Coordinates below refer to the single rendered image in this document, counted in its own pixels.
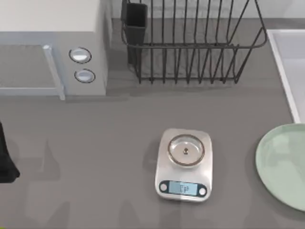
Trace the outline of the large microwave knob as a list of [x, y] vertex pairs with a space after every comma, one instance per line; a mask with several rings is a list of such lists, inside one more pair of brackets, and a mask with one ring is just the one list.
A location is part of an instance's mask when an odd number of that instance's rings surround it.
[[85, 64], [92, 59], [92, 54], [89, 50], [83, 47], [78, 47], [69, 51], [69, 57], [72, 61], [78, 64]]

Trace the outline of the microwave oven door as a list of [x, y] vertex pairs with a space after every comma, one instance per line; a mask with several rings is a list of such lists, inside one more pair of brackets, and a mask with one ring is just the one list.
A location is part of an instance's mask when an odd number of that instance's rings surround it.
[[53, 47], [0, 44], [0, 96], [58, 96], [65, 100]]

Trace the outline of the black cutlery holder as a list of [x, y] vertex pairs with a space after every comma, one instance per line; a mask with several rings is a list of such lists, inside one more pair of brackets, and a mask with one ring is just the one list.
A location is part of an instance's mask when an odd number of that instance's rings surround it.
[[128, 64], [136, 64], [136, 52], [141, 51], [147, 28], [148, 6], [122, 0], [121, 20], [127, 40]]

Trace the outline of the pale green plate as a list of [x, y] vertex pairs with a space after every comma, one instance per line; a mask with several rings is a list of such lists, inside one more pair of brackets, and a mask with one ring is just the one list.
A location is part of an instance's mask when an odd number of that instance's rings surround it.
[[305, 124], [285, 124], [268, 131], [257, 145], [255, 167], [272, 196], [305, 212]]

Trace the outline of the small microwave knob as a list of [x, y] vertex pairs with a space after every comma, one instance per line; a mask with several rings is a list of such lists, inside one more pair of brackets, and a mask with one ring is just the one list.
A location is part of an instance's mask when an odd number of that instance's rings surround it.
[[80, 83], [92, 83], [96, 76], [91, 70], [82, 69], [74, 72], [74, 78]]

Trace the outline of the pale microwave oven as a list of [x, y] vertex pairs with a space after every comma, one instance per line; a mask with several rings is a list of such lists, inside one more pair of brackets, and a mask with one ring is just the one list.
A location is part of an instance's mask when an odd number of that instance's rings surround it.
[[[0, 0], [0, 44], [53, 47], [69, 96], [104, 96], [108, 80], [108, 51], [112, 39], [110, 0]], [[78, 64], [69, 51], [90, 51], [88, 63]], [[89, 69], [92, 83], [80, 83], [74, 72]]]

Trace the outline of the silver kitchen scale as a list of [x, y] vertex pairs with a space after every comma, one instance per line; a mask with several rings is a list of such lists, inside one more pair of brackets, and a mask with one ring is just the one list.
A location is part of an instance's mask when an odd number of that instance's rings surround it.
[[165, 199], [204, 202], [213, 187], [213, 146], [208, 133], [169, 128], [157, 157], [155, 190]]

